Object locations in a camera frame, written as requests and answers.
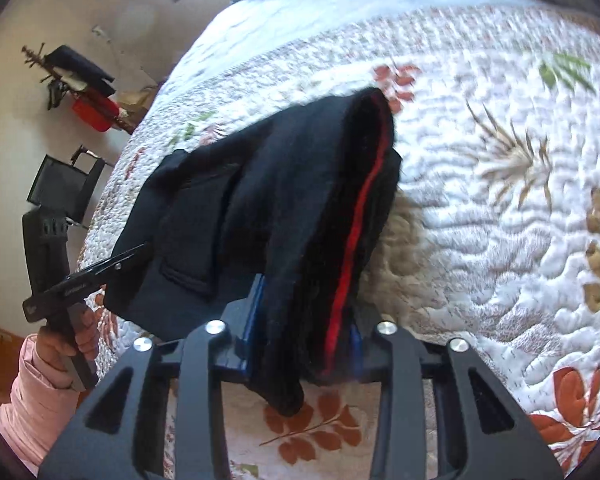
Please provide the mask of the left hand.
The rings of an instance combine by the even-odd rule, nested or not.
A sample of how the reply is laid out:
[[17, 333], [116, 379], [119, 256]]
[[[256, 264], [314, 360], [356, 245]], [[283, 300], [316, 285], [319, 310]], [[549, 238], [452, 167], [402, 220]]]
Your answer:
[[53, 370], [65, 373], [77, 392], [96, 385], [99, 331], [92, 309], [83, 302], [50, 316], [38, 330], [36, 352]]

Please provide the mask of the pink sleeved left forearm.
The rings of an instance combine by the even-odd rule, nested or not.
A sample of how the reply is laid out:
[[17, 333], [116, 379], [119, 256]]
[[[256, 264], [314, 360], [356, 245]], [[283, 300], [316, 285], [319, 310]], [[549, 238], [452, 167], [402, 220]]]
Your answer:
[[31, 474], [38, 473], [76, 412], [79, 393], [72, 388], [72, 377], [52, 364], [65, 348], [66, 344], [44, 328], [27, 336], [20, 348], [9, 401], [0, 405], [0, 434]]

